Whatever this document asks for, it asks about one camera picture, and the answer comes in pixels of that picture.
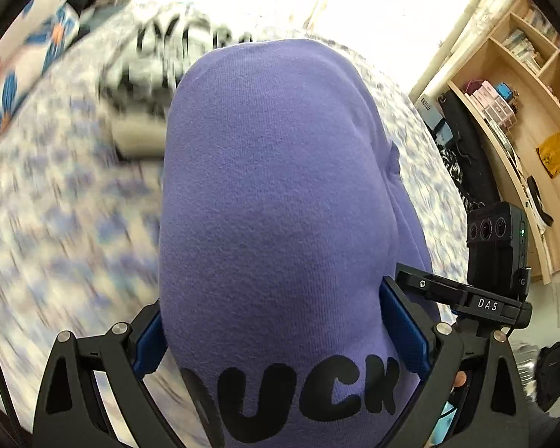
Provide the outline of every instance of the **mattress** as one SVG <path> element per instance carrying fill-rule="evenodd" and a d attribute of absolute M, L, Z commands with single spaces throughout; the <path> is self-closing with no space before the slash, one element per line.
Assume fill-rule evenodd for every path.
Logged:
<path fill-rule="evenodd" d="M 127 7 L 73 46 L 30 92 L 0 140 L 0 361 L 29 430 L 58 332 L 100 335 L 158 298 L 162 162 L 118 160 L 96 88 L 126 35 L 160 10 Z M 402 181 L 423 226 L 433 271 L 465 281 L 463 203 L 406 94 L 345 46 L 259 17 L 241 19 L 249 21 L 255 40 L 314 38 L 352 62 L 400 150 Z M 451 319 L 445 308 L 442 316 Z M 168 354 L 145 382 L 183 443 L 207 446 Z M 134 446 L 106 377 L 98 376 L 98 383 L 119 439 Z"/>

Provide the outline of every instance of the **cable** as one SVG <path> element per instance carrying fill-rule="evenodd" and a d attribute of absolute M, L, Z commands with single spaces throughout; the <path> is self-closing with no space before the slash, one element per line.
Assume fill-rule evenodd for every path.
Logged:
<path fill-rule="evenodd" d="M 0 366 L 0 397 L 4 404 L 4 409 L 6 409 L 6 414 L 12 425 L 14 431 L 16 442 L 21 448 L 27 448 L 27 443 L 22 435 L 21 423 L 19 423 L 18 417 L 16 417 L 15 407 L 12 404 L 12 399 L 10 398 L 10 393 L 8 392 L 8 385 L 6 384 L 6 379 L 4 378 L 4 373 Z"/>
<path fill-rule="evenodd" d="M 455 407 L 453 407 L 450 411 L 442 414 L 438 419 L 442 419 L 443 417 L 450 416 L 452 413 L 454 413 L 454 411 L 456 411 Z"/>

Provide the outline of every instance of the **yellow bag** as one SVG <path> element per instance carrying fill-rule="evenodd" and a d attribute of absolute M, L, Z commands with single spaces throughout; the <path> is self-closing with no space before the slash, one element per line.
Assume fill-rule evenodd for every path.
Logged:
<path fill-rule="evenodd" d="M 550 178 L 556 177 L 560 173 L 560 133 L 550 136 L 536 152 Z"/>

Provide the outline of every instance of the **pillow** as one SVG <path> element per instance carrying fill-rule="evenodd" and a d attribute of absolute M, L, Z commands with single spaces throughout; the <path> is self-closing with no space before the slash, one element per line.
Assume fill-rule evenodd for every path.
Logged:
<path fill-rule="evenodd" d="M 79 17 L 68 5 L 28 36 L 24 45 L 0 69 L 0 133 L 31 87 L 66 49 L 79 31 Z"/>
<path fill-rule="evenodd" d="M 0 69 L 25 42 L 26 38 L 49 18 L 66 0 L 31 0 L 0 40 Z"/>

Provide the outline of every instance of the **purple garment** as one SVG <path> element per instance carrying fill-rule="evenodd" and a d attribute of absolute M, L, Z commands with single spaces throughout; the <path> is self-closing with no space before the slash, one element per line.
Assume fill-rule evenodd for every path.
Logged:
<path fill-rule="evenodd" d="M 215 50 L 181 81 L 161 311 L 214 447 L 373 448 L 406 405 L 419 379 L 378 290 L 397 261 L 431 262 L 398 157 L 357 71 L 315 41 Z"/>

